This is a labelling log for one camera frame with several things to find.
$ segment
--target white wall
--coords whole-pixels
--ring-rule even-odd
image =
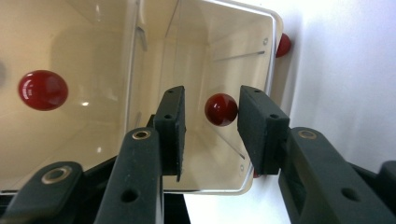
[[[377,172],[396,160],[396,2],[294,4],[276,10],[293,49],[276,61],[273,97],[291,127],[317,129],[347,161]]]

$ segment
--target black bracket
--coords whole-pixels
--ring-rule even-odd
[[[256,172],[281,171],[279,186],[292,223],[396,223],[396,161],[385,163],[377,177],[361,168],[359,175],[323,134],[290,130],[289,118],[254,88],[241,87],[238,116]]]

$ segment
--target red ball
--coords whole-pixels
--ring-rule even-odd
[[[218,93],[206,101],[205,115],[214,125],[221,127],[229,125],[235,120],[237,114],[238,106],[230,95]]]
[[[283,55],[287,54],[290,51],[290,48],[291,42],[289,37],[285,34],[282,34],[282,37],[280,37],[279,46],[277,47],[276,57],[280,58]]]
[[[20,81],[18,92],[21,99],[36,110],[53,110],[67,99],[67,85],[58,74],[37,70],[26,74]]]

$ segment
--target transparent box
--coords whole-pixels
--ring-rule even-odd
[[[229,1],[12,0],[0,2],[0,190],[19,189],[41,167],[76,161],[84,170],[118,154],[128,130],[145,126],[163,93],[186,89],[180,182],[168,192],[243,193],[252,165],[236,121],[216,127],[206,100],[269,90],[282,21]],[[21,78],[50,70],[67,83],[64,105],[34,110]]]

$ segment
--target white background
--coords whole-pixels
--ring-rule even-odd
[[[396,2],[245,0],[277,12],[292,49],[272,98],[290,127],[314,128],[347,161],[378,172],[396,160]],[[186,195],[192,223],[288,223],[277,177],[242,196]]]

